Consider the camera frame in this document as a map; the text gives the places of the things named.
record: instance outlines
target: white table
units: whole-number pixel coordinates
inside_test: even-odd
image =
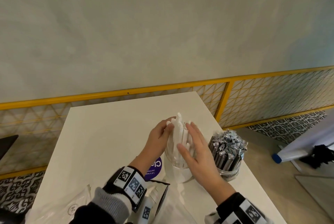
[[[136,157],[159,121],[178,112],[184,121],[194,121],[207,141],[214,131],[221,130],[196,92],[71,108],[32,209],[87,184],[94,194],[96,187]],[[162,168],[155,179],[164,175]],[[276,224],[286,223],[245,163],[230,183]],[[172,182],[171,186],[177,187],[182,203],[198,224],[215,210],[215,202],[194,179],[184,184]]]

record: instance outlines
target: yellow vertical post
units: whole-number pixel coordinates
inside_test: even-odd
[[[227,82],[225,85],[225,89],[224,89],[223,95],[221,96],[219,106],[217,108],[216,114],[214,115],[214,118],[216,119],[217,122],[219,122],[221,114],[224,111],[225,105],[228,101],[228,97],[230,96],[233,85],[234,85],[234,81]]]

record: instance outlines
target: concrete wall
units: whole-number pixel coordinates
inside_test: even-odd
[[[0,102],[334,65],[334,0],[0,0]]]

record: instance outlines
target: black and white patterned floor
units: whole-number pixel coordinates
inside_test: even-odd
[[[324,111],[251,125],[248,128],[289,144],[326,117]]]
[[[248,128],[289,144],[326,117],[326,113],[313,112],[277,121],[271,121]],[[15,213],[22,213],[35,200],[42,182],[43,172],[36,172],[26,176],[0,180],[0,208]]]

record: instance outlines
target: round purple label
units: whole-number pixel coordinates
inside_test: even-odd
[[[150,167],[150,169],[146,172],[146,175],[144,176],[144,179],[151,180],[155,178],[161,171],[162,167],[162,161],[161,158],[159,157]]]

